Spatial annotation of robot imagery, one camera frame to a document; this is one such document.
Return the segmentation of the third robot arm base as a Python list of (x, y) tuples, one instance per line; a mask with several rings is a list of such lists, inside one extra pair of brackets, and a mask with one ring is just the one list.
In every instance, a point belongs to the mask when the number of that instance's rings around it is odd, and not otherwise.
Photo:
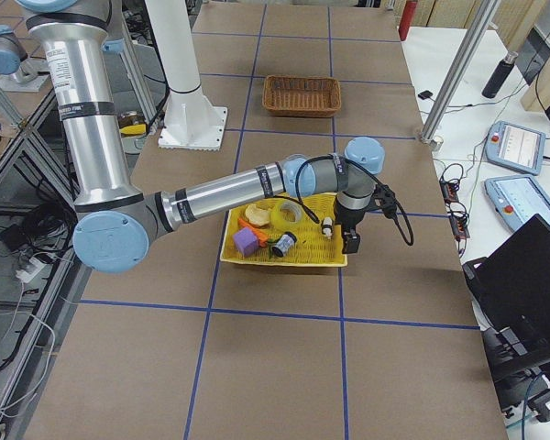
[(48, 75), (47, 62), (29, 57), (13, 29), (0, 25), (0, 88), (11, 93), (38, 93)]

